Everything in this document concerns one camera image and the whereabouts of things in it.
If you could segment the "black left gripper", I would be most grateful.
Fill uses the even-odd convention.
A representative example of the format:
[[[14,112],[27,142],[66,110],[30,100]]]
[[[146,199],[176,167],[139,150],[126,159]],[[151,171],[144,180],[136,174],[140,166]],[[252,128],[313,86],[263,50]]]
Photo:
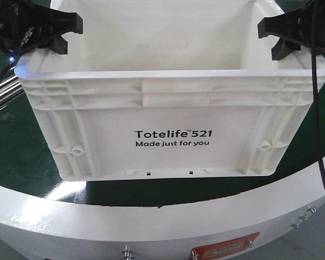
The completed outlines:
[[[83,19],[76,12],[52,10],[32,1],[0,1],[0,54],[24,54],[34,48],[49,48],[57,54],[68,54],[68,42],[52,32],[83,34]]]

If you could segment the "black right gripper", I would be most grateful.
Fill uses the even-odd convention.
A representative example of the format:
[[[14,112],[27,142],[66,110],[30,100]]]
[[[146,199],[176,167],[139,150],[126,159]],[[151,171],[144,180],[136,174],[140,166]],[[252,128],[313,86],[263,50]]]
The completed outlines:
[[[301,50],[301,43],[310,48],[315,44],[318,54],[325,54],[325,1],[308,1],[305,6],[274,17],[264,17],[258,24],[258,38],[270,35],[280,37],[271,49],[273,61],[279,61],[294,51]],[[298,40],[294,43],[282,37],[288,35]]]

